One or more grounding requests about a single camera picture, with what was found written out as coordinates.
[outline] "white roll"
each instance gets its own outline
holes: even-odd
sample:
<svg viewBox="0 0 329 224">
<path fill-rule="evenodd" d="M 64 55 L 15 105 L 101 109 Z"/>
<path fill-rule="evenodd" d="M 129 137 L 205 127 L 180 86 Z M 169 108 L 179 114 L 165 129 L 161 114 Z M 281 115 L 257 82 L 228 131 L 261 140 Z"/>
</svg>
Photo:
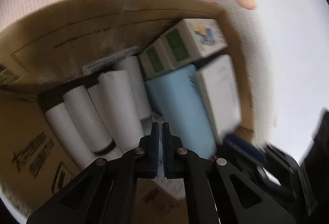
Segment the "white roll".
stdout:
<svg viewBox="0 0 329 224">
<path fill-rule="evenodd" d="M 96 159 L 81 137 L 65 103 L 54 106 L 44 115 L 57 140 L 77 166 L 85 169 Z"/>
<path fill-rule="evenodd" d="M 111 134 L 123 153 L 138 147 L 143 137 L 127 70 L 109 71 L 98 77 Z"/>
<path fill-rule="evenodd" d="M 137 113 L 140 120 L 151 116 L 151 107 L 147 99 L 146 89 L 137 56 L 129 56 L 114 65 L 115 70 L 128 70 L 130 84 L 133 89 Z"/>
<path fill-rule="evenodd" d="M 108 114 L 105 111 L 104 103 L 101 98 L 99 84 L 96 84 L 88 88 L 87 91 L 107 131 L 111 134 L 111 118 L 108 116 Z"/>
<path fill-rule="evenodd" d="M 114 149 L 111 152 L 101 155 L 101 156 L 97 156 L 97 157 L 98 158 L 102 157 L 102 158 L 105 158 L 107 161 L 110 161 L 113 159 L 120 158 L 122 155 L 123 154 L 122 154 L 121 150 L 119 149 L 118 146 L 116 146 L 116 147 L 114 147 Z"/>
<path fill-rule="evenodd" d="M 85 86 L 76 87 L 63 96 L 65 105 L 80 134 L 94 153 L 112 143 L 112 137 L 102 122 Z"/>
</svg>

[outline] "green rectangle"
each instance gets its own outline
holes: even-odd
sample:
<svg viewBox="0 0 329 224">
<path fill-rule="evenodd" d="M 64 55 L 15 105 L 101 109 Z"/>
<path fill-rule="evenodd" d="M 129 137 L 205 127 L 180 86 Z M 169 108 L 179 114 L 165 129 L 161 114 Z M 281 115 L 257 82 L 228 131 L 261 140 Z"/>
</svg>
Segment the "green rectangle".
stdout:
<svg viewBox="0 0 329 224">
<path fill-rule="evenodd" d="M 146 54 L 153 66 L 155 73 L 158 73 L 158 72 L 164 70 L 163 65 L 160 61 L 159 55 L 158 55 L 157 51 L 154 49 L 154 47 L 149 48 L 146 51 Z"/>
<path fill-rule="evenodd" d="M 180 62 L 190 57 L 177 28 L 169 32 L 166 35 L 166 38 L 172 50 L 172 53 L 175 57 L 176 62 Z"/>
</svg>

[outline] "white label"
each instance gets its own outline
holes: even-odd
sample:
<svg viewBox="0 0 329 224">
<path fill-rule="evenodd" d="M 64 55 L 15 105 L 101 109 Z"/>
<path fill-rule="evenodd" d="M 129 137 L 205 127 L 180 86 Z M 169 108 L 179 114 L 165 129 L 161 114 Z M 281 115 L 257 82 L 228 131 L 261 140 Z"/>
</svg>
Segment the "white label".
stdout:
<svg viewBox="0 0 329 224">
<path fill-rule="evenodd" d="M 84 65 L 82 68 L 83 75 L 84 76 L 90 75 L 97 71 L 102 70 L 105 67 L 113 65 L 113 64 L 125 59 L 127 56 L 133 55 L 137 51 L 137 49 L 138 49 L 138 46 L 132 46 L 130 48 L 124 49 L 122 51 L 116 52 L 109 56 L 98 59 L 92 63 Z"/>
</svg>

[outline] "metal screw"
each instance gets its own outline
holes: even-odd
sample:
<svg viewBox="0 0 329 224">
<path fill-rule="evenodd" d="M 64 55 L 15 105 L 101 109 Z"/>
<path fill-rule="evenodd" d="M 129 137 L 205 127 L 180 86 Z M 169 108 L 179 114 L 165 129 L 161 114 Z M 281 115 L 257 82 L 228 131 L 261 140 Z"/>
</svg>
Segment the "metal screw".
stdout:
<svg viewBox="0 0 329 224">
<path fill-rule="evenodd" d="M 135 148 L 134 152 L 136 154 L 140 155 L 140 154 L 144 153 L 144 149 L 143 148 L 140 148 L 140 147 L 137 147 L 137 148 Z"/>
<path fill-rule="evenodd" d="M 178 148 L 177 149 L 177 153 L 179 153 L 180 155 L 184 155 L 187 153 L 187 149 L 185 148 Z"/>
<path fill-rule="evenodd" d="M 218 158 L 216 162 L 219 165 L 226 165 L 227 164 L 227 161 L 224 158 Z"/>
<path fill-rule="evenodd" d="M 107 160 L 105 158 L 97 158 L 95 161 L 95 164 L 99 167 L 101 167 L 102 165 L 105 165 L 107 162 Z"/>
</svg>

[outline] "open cardboard box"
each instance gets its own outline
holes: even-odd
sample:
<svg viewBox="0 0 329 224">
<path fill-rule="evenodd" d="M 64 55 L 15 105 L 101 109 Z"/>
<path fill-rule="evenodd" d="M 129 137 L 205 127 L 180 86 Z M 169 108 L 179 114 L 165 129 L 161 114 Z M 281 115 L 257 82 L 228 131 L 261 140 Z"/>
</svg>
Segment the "open cardboard box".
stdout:
<svg viewBox="0 0 329 224">
<path fill-rule="evenodd" d="M 24 215 L 80 171 L 60 146 L 37 96 L 83 77 L 83 66 L 117 51 L 142 51 L 182 18 L 216 19 L 228 43 L 241 102 L 236 131 L 253 134 L 253 108 L 239 35 L 228 13 L 202 0 L 65 0 L 0 33 L 0 184 Z"/>
</svg>

